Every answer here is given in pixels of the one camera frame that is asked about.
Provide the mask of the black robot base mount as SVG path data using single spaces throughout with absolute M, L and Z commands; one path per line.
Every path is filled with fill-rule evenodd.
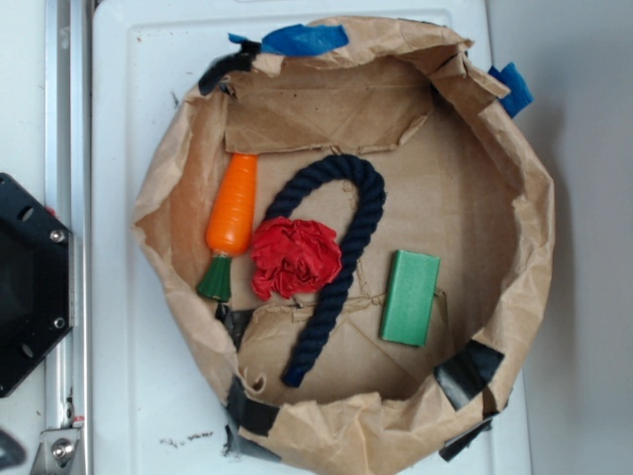
M 10 396 L 71 329 L 72 232 L 1 174 L 1 396 Z

